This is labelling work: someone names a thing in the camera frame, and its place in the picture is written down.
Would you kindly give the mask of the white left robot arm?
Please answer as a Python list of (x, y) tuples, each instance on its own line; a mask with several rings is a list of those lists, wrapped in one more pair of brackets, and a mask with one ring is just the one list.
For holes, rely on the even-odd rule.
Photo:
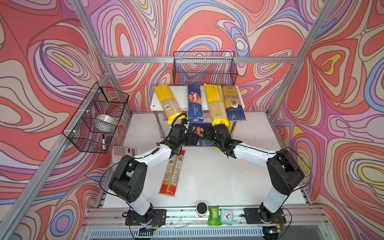
[(187, 114), (182, 113), (171, 123), (169, 134), (157, 147), (139, 156), (123, 156), (117, 163), (108, 188), (123, 199), (140, 224), (148, 224), (153, 218), (153, 205), (143, 194), (148, 169), (182, 153), (183, 146), (191, 144), (197, 135), (188, 131)]

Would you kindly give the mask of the blue Ankara spaghetti bag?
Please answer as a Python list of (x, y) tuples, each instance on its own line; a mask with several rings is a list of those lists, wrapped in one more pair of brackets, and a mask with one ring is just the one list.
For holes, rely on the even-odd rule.
[(245, 122), (246, 116), (237, 88), (235, 86), (222, 86), (222, 92), (229, 121)]

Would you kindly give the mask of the red spaghetti bag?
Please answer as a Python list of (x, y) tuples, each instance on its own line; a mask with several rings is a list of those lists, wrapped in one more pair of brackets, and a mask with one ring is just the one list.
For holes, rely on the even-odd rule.
[(184, 150), (169, 159), (159, 194), (174, 197), (185, 156)]

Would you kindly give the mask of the yellow spaghetti bag with barcode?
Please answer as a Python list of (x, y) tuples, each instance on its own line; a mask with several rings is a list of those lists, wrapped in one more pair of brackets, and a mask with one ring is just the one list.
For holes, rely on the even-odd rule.
[(168, 124), (172, 122), (182, 114), (182, 111), (169, 87), (169, 85), (160, 85), (154, 87), (154, 91), (160, 101), (160, 104), (168, 119)]

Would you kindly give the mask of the blue Barilla spaghetti box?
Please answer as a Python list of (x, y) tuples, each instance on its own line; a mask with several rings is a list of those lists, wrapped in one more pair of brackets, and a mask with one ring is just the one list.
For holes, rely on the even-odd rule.
[(199, 84), (188, 84), (188, 118), (193, 123), (202, 123), (204, 120)]

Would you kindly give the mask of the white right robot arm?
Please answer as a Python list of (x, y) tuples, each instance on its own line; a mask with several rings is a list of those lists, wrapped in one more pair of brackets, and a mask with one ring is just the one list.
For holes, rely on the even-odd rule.
[(286, 149), (264, 150), (233, 139), (224, 124), (207, 128), (204, 137), (212, 141), (227, 157), (248, 161), (265, 171), (262, 176), (267, 178), (270, 190), (260, 204), (258, 215), (262, 223), (271, 223), (288, 197), (305, 178), (302, 168), (292, 154)]

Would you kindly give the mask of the yellow Pastatime spaghetti bag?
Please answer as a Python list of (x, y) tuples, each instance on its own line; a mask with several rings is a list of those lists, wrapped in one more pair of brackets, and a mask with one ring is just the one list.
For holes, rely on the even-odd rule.
[(219, 124), (214, 126), (215, 130), (215, 148), (219, 149), (220, 147), (225, 147), (229, 145), (232, 141), (232, 137), (230, 135), (230, 126), (225, 124)]
[(220, 87), (204, 84), (204, 88), (212, 125), (216, 126), (223, 124), (226, 127), (229, 127), (230, 122), (227, 117), (227, 111), (223, 102)]

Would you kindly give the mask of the blue Barilla rigatoni box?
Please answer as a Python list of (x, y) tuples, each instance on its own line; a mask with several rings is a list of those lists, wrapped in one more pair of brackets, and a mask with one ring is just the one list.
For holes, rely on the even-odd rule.
[(214, 142), (205, 137), (205, 130), (211, 128), (210, 123), (191, 123), (188, 128), (189, 136), (186, 146), (213, 147)]

